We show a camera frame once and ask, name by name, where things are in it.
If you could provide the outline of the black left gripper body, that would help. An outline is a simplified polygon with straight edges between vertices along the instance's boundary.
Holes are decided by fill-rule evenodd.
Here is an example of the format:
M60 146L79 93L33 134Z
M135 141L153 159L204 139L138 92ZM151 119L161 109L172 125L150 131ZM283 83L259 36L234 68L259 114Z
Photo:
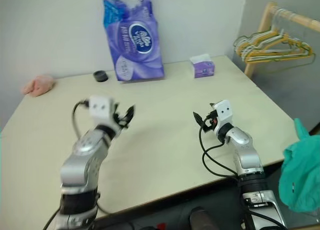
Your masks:
M129 127L129 123L127 120L128 111L124 115L120 115L118 113L118 107L119 107L119 103L116 103L114 105L113 119L121 129L127 129Z

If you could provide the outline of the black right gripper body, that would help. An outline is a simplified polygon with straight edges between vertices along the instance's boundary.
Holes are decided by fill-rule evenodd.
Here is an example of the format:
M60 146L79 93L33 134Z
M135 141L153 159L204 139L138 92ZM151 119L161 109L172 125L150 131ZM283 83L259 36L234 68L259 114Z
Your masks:
M216 110L211 111L202 123L202 130L207 133L209 131L214 131L218 124L218 113Z

